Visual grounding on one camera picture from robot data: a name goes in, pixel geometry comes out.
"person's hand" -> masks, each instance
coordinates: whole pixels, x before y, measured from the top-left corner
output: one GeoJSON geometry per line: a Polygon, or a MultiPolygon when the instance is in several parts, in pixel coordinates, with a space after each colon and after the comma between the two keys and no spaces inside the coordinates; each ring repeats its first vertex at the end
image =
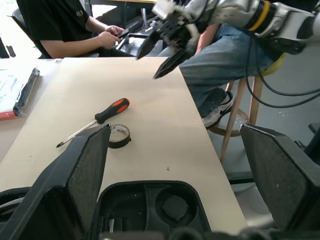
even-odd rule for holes
{"type": "Polygon", "coordinates": [[[112,49],[116,42],[120,43],[121,40],[116,36],[113,36],[110,32],[104,31],[99,34],[101,40],[101,46],[105,49],[112,49]]]}
{"type": "Polygon", "coordinates": [[[105,31],[111,33],[114,36],[117,36],[118,34],[122,33],[124,29],[115,25],[111,25],[107,26],[105,28],[105,31]]]}

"robotic arm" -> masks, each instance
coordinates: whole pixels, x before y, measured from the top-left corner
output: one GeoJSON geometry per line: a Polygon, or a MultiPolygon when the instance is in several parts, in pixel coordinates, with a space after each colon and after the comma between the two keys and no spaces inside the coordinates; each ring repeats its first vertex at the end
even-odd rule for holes
{"type": "Polygon", "coordinates": [[[163,39],[175,48],[158,69],[161,78],[190,58],[200,34],[210,24],[232,24],[266,39],[276,50],[299,54],[320,40],[320,14],[266,0],[190,0],[177,5],[173,0],[156,0],[152,10],[160,20],[142,44],[137,59],[147,55],[163,39]]]}

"yellow ring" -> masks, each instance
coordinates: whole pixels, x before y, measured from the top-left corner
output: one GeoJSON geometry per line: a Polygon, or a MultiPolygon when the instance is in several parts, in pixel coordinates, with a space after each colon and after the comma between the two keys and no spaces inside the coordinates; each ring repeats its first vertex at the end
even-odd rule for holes
{"type": "Polygon", "coordinates": [[[260,17],[258,18],[258,20],[255,22],[255,24],[249,29],[249,31],[253,32],[255,30],[257,30],[258,27],[260,27],[260,25],[264,22],[264,20],[266,19],[268,12],[270,10],[270,2],[269,1],[265,1],[264,2],[264,8],[263,11],[260,15],[260,17]]]}

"jeans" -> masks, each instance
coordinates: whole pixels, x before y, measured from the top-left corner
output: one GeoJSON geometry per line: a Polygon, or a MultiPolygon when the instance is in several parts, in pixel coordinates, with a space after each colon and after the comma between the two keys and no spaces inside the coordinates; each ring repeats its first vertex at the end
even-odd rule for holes
{"type": "MultiPolygon", "coordinates": [[[[229,24],[223,24],[211,45],[179,65],[202,118],[226,98],[225,91],[218,87],[246,77],[249,42],[247,34],[229,24]]],[[[257,47],[260,69],[265,70],[273,63],[271,54],[259,45],[257,47]]],[[[169,57],[173,54],[172,49],[167,48],[159,56],[169,57]]],[[[248,75],[257,74],[256,48],[252,41],[248,75]]]]}

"sneaker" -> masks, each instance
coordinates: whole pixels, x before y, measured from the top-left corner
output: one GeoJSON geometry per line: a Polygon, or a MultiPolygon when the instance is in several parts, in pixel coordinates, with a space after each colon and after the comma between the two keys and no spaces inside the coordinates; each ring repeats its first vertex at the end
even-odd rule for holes
{"type": "Polygon", "coordinates": [[[226,97],[222,103],[210,112],[207,116],[202,118],[203,124],[206,129],[212,128],[221,120],[221,118],[227,113],[231,112],[232,105],[234,103],[234,96],[231,92],[226,92],[226,97]]]}

